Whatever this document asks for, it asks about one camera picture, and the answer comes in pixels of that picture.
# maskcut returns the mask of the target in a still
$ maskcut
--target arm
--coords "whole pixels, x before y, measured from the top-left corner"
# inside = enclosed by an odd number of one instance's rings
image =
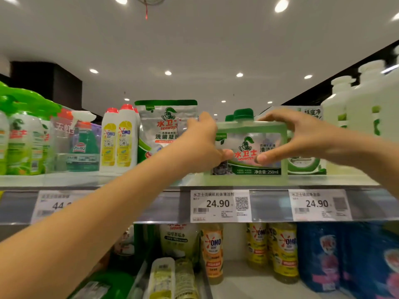
[[[326,159],[362,170],[399,199],[399,145],[289,109],[271,111],[260,120],[284,121],[295,131],[289,143],[260,154],[257,157],[260,164],[294,156]]]
[[[216,150],[208,113],[133,170],[0,243],[3,299],[65,299],[157,195],[233,156]]]

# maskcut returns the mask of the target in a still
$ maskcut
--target hand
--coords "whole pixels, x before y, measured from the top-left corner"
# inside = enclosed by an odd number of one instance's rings
[[[234,156],[232,150],[215,148],[217,126],[211,115],[202,112],[199,117],[199,121],[189,119],[183,135],[167,146],[182,160],[186,173],[211,170]]]
[[[311,115],[286,108],[271,111],[259,120],[283,121],[294,132],[289,143],[259,154],[257,162],[261,165],[288,157],[304,156],[357,167],[364,160],[360,147],[374,140],[371,136],[339,128]]]

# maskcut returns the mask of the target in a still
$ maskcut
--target fingernail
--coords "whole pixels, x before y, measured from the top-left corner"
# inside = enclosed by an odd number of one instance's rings
[[[258,164],[262,164],[262,163],[266,162],[266,159],[267,159],[266,155],[260,154],[257,156],[255,162]]]

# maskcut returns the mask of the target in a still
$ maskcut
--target ceiling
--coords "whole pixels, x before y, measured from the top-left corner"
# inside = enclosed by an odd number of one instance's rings
[[[18,1],[0,0],[0,54],[61,65],[97,114],[124,92],[131,102],[196,99],[221,119],[258,114],[399,39],[399,0],[289,0],[281,13],[279,0],[165,0],[148,20],[137,0]]]

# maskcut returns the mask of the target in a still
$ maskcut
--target white price label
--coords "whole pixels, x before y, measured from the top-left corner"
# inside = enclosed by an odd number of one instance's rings
[[[64,209],[75,200],[90,194],[91,190],[42,190],[37,196],[30,224],[41,221],[43,218]]]
[[[289,190],[294,221],[351,221],[343,189]]]
[[[252,222],[249,190],[192,190],[192,223]]]

